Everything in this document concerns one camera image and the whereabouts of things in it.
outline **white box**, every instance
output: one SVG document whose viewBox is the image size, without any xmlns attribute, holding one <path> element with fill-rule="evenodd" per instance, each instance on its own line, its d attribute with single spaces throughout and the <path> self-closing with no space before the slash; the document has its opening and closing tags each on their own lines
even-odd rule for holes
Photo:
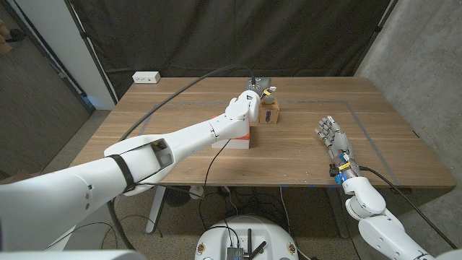
<svg viewBox="0 0 462 260">
<path fill-rule="evenodd" d="M 218 141 L 212 144 L 212 148 L 223 148 L 228 140 Z M 250 148 L 250 126 L 248 128 L 248 134 L 240 138 L 231 139 L 226 145 L 225 149 L 249 149 Z"/>
<path fill-rule="evenodd" d="M 158 83 L 160 74 L 158 71 L 137 71 L 133 74 L 133 81 L 135 83 Z"/>
</svg>

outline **table leg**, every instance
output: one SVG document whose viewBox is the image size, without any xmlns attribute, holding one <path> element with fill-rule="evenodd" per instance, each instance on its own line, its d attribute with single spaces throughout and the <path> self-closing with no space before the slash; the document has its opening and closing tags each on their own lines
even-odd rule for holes
<svg viewBox="0 0 462 260">
<path fill-rule="evenodd" d="M 156 187 L 156 193 L 154 195 L 154 201 L 152 202 L 151 212 L 149 213 L 149 219 L 146 226 L 146 233 L 153 234 L 157 227 L 157 222 L 159 221 L 160 212 L 164 207 L 164 193 L 165 187 L 158 186 Z"/>
<path fill-rule="evenodd" d="M 348 238 L 349 232 L 347 227 L 347 221 L 345 220 L 344 205 L 341 202 L 340 188 L 324 188 L 331 204 L 332 213 L 334 214 L 337 229 L 341 238 Z"/>
</svg>

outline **black strap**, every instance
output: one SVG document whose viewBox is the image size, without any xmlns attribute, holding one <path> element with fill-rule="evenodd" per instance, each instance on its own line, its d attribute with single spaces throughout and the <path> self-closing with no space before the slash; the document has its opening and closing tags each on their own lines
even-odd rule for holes
<svg viewBox="0 0 462 260">
<path fill-rule="evenodd" d="M 127 182 L 127 187 L 123 191 L 124 193 L 128 191 L 133 191 L 135 189 L 135 182 L 133 180 L 133 176 L 130 172 L 130 169 L 128 169 L 128 165 L 126 164 L 125 160 L 120 156 L 120 155 L 109 155 L 106 157 L 111 157 L 115 160 L 117 163 L 118 167 L 122 170 L 123 177 L 125 178 L 125 181 Z"/>
</svg>

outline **cardboard box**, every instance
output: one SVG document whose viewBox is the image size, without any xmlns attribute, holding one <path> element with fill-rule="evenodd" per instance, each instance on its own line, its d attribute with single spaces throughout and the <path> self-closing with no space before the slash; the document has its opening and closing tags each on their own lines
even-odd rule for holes
<svg viewBox="0 0 462 260">
<path fill-rule="evenodd" d="M 260 103 L 260 113 L 258 114 L 259 124 L 277 124 L 277 117 L 279 116 L 279 104 L 277 98 L 274 102 L 267 105 L 265 102 Z"/>
<path fill-rule="evenodd" d="M 212 144 L 212 148 L 223 148 L 228 140 L 218 141 Z M 240 138 L 231 139 L 226 145 L 225 149 L 249 149 L 250 147 L 250 123 L 248 126 L 248 133 Z"/>
</svg>

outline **table marking line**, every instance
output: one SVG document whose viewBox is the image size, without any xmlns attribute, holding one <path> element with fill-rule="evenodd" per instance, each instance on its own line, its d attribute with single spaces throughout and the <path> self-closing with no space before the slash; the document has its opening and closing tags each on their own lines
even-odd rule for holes
<svg viewBox="0 0 462 260">
<path fill-rule="evenodd" d="M 398 186 L 401 185 L 395 173 L 391 169 L 390 165 L 387 163 L 385 158 L 382 156 L 382 153 L 380 152 L 378 147 L 375 145 L 369 133 L 367 133 L 366 128 L 362 125 L 360 119 L 358 118 L 357 114 L 354 112 L 348 100 L 285 100 L 285 101 L 279 101 L 279 104 L 310 104 L 310 103 L 343 103 L 345 104 L 345 106 L 349 109 L 351 115 L 355 119 L 356 123 L 361 128 L 362 133 L 365 135 L 370 146 L 374 149 L 375 154 L 378 156 L 383 166 L 385 166 L 385 169 L 388 171 L 391 178 L 395 181 L 395 184 Z M 170 103 L 167 103 L 166 105 L 227 105 L 227 104 L 229 103 L 228 102 L 170 102 Z M 149 121 L 151 120 L 151 117 L 152 115 L 144 121 L 143 127 L 139 131 L 139 135 L 142 135 L 144 133 L 145 128 L 147 127 L 147 125 L 149 124 Z"/>
</svg>

